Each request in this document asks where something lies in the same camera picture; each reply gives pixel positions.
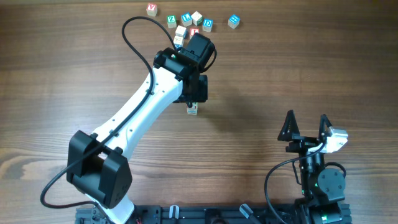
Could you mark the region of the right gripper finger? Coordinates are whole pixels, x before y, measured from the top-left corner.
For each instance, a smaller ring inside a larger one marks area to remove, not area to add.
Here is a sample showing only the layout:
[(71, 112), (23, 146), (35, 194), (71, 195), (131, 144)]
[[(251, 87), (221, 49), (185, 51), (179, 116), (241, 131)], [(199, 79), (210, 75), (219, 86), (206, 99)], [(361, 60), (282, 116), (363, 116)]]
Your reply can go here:
[(294, 111), (289, 110), (285, 117), (282, 129), (277, 137), (278, 141), (293, 141), (300, 136), (299, 127), (295, 119)]
[(318, 132), (318, 139), (320, 142), (325, 142), (326, 130), (331, 127), (332, 124), (328, 119), (326, 114), (320, 116), (320, 125), (319, 125), (319, 132)]

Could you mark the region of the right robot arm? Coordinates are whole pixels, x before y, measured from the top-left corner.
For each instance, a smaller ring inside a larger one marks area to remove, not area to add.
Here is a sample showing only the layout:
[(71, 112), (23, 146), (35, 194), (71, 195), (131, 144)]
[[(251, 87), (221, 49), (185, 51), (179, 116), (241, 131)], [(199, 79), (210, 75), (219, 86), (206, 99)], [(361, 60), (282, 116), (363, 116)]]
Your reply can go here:
[(321, 115), (317, 137), (302, 136), (294, 112), (287, 112), (278, 140), (288, 142), (287, 152), (297, 153), (303, 198), (294, 202), (295, 223), (341, 223), (345, 199), (345, 168), (337, 162), (325, 162), (325, 154), (339, 151), (348, 142), (344, 129), (334, 128)]

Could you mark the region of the white block letter A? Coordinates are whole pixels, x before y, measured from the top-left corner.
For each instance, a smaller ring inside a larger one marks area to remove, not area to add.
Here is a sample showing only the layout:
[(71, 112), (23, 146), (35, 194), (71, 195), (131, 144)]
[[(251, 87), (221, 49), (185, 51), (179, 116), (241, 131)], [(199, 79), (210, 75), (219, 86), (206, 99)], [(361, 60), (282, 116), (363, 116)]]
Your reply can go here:
[(198, 103), (192, 103), (191, 107), (187, 106), (187, 114), (196, 116), (198, 113)]

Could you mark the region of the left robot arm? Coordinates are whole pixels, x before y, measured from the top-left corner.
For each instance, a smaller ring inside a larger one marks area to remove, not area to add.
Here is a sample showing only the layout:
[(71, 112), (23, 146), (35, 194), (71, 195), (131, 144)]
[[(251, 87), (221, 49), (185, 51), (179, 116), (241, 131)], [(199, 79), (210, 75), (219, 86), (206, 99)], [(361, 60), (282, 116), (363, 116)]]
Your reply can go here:
[(84, 223), (129, 221), (135, 206), (127, 196), (132, 182), (128, 161), (137, 143), (170, 104), (192, 108), (208, 99), (204, 72), (215, 58), (215, 45), (199, 33), (185, 48), (158, 52), (146, 81), (110, 120), (91, 134), (72, 136), (67, 181), (94, 205)]

